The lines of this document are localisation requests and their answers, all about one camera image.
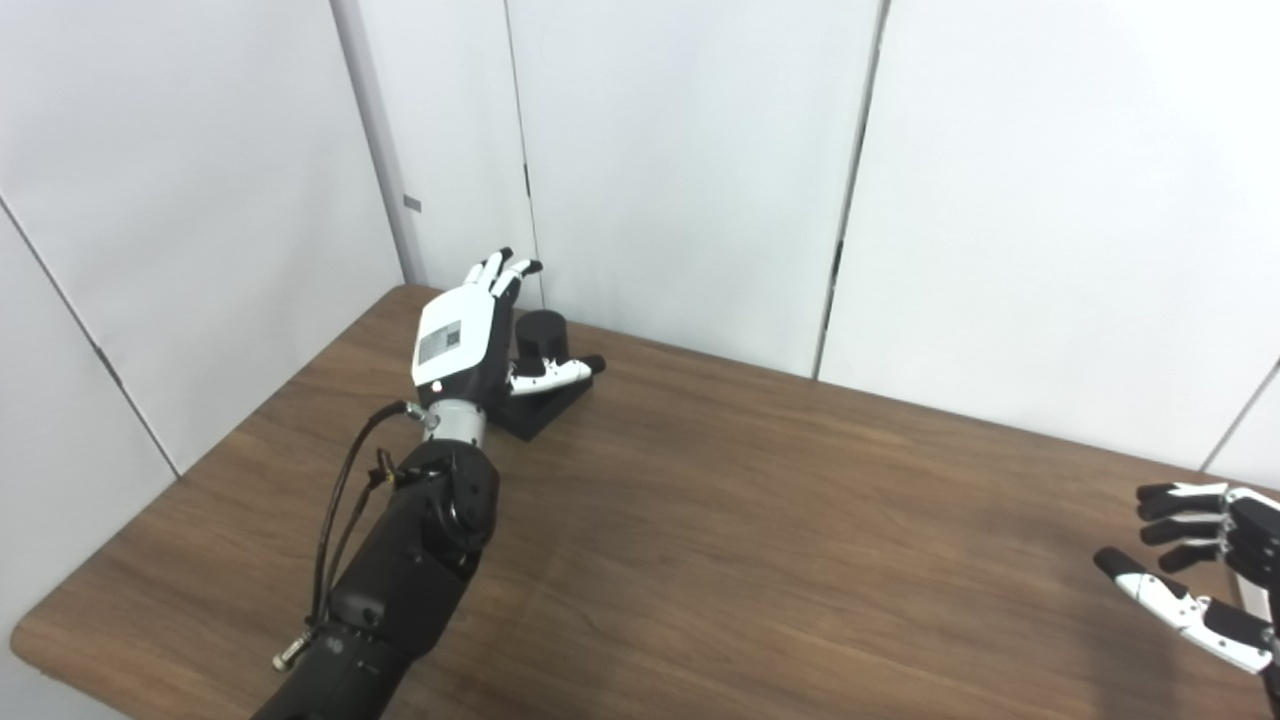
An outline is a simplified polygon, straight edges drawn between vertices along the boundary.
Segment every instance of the black robotic arm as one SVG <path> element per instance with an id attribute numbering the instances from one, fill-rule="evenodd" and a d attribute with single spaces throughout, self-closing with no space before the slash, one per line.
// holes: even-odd
<path id="1" fill-rule="evenodd" d="M 499 475 L 484 454 L 486 414 L 512 395 L 548 392 L 604 369 L 599 357 L 513 363 L 512 316 L 521 279 L 541 269 L 503 265 L 503 249 L 458 288 L 422 309 L 412 375 L 421 405 L 370 418 L 339 473 L 321 529 L 305 633 L 274 664 L 292 671 L 252 720 L 376 720 L 404 673 L 439 642 L 480 565 L 497 521 Z M 346 474 L 374 425 L 394 415 L 424 424 L 424 441 L 396 468 L 370 473 L 357 501 L 384 482 L 387 509 L 334 582 L 346 534 L 321 578 Z"/>

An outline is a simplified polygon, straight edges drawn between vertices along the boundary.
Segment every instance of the robotic hand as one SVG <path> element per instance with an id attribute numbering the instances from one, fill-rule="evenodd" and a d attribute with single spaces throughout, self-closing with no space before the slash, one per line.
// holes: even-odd
<path id="1" fill-rule="evenodd" d="M 1272 714 L 1280 719 L 1280 503 L 1226 483 L 1172 483 L 1138 488 L 1139 532 L 1147 546 L 1176 543 L 1158 565 L 1174 574 L 1221 560 L 1235 575 L 1245 610 L 1221 600 L 1193 597 L 1187 585 L 1149 573 L 1124 552 L 1105 547 L 1093 561 L 1125 594 L 1193 644 L 1260 674 Z"/>
<path id="2" fill-rule="evenodd" d="M 604 369 L 600 357 L 508 360 L 521 281 L 541 269 L 524 260 L 503 270 L 509 259 L 508 249 L 494 252 L 422 309 L 412 364 L 421 405 L 388 405 L 356 436 L 321 525 L 306 630 L 274 661 L 292 674 L 253 720 L 381 717 L 404 673 L 444 633 L 493 537 L 499 477 L 483 451 L 486 411 Z M 397 415 L 421 421 L 424 441 L 398 466 L 379 451 L 330 559 L 329 533 L 361 443 Z M 387 510 L 335 580 L 356 519 L 381 484 L 393 487 Z"/>
<path id="3" fill-rule="evenodd" d="M 503 270 L 509 259 L 507 247 L 494 252 L 471 268 L 461 287 L 422 309 L 413 347 L 413 384 L 424 406 L 449 414 L 474 409 L 483 413 L 511 395 L 547 392 L 604 369 L 599 357 L 564 363 L 508 360 L 512 309 L 521 281 L 543 269 L 538 260 L 522 260 Z"/>

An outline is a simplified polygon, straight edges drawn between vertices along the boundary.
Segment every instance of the robotic hand fingers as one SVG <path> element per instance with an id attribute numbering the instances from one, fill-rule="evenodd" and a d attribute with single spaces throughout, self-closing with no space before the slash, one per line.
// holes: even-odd
<path id="1" fill-rule="evenodd" d="M 1139 532 L 1147 546 L 1176 543 L 1160 556 L 1174 574 L 1198 562 L 1221 560 L 1258 588 L 1280 583 L 1280 503 L 1226 483 L 1169 483 L 1138 488 Z M 1193 597 L 1167 577 L 1148 571 L 1107 547 L 1094 564 L 1125 594 L 1178 633 L 1215 656 L 1268 678 L 1275 675 L 1275 632 L 1265 611 L 1245 612 L 1212 597 Z"/>
<path id="2" fill-rule="evenodd" d="M 1178 542 L 1160 569 L 1178 573 L 1221 560 L 1245 580 L 1266 588 L 1280 582 L 1280 503 L 1226 483 L 1174 483 L 1138 488 L 1139 532 L 1148 546 Z"/>

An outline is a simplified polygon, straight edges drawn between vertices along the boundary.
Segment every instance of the cable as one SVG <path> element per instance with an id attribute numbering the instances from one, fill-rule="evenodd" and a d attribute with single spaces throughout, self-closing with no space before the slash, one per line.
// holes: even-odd
<path id="1" fill-rule="evenodd" d="M 342 553 L 347 550 L 347 541 L 351 539 L 352 530 L 356 529 L 356 521 L 360 520 L 360 515 L 365 511 L 365 506 L 369 503 L 369 496 L 385 482 L 394 478 L 396 464 L 392 462 L 390 454 L 383 448 L 378 448 L 378 469 L 369 473 L 369 483 L 365 488 L 360 491 L 360 497 L 356 498 L 356 505 L 351 509 L 351 515 L 347 518 L 347 525 L 342 529 L 342 534 L 338 536 L 338 544 L 333 548 L 333 557 L 329 559 L 329 575 L 324 582 L 324 594 L 328 596 L 333 593 L 333 583 L 338 579 L 338 565 L 342 562 Z"/>
<path id="2" fill-rule="evenodd" d="M 308 625 L 321 623 L 324 620 L 321 614 L 328 612 L 329 588 L 324 585 L 324 561 L 329 551 L 329 534 L 333 532 L 333 520 L 338 514 L 338 502 L 342 500 L 343 489 L 347 487 L 347 475 L 351 474 L 351 466 L 356 464 L 356 456 L 360 455 L 360 446 L 365 443 L 369 433 L 374 432 L 374 428 L 381 424 L 383 420 L 407 413 L 408 404 L 403 400 L 397 400 L 370 415 L 365 427 L 360 429 L 356 439 L 352 441 L 342 469 L 338 470 L 338 478 L 333 483 L 333 495 L 329 496 L 329 507 L 325 510 L 324 523 L 320 525 L 320 541 L 316 543 L 316 565 L 314 577 L 311 578 L 311 615 L 307 616 Z"/>

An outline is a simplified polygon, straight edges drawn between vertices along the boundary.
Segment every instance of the brown tabletop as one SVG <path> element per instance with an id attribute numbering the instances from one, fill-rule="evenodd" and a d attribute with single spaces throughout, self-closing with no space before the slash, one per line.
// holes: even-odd
<path id="1" fill-rule="evenodd" d="M 301 629 L 347 445 L 412 397 L 433 295 L 387 295 L 33 610 L 15 652 L 143 720 L 251 715 Z M 1153 557 L 1134 487 L 1203 478 L 594 328 L 571 343 L 608 373 L 532 443 L 490 432 L 497 536 L 388 719 L 1267 716 L 1256 679 L 1091 562 Z M 357 470 L 417 438 L 384 425 Z M 1224 593 L 1221 573 L 1187 575 Z"/>

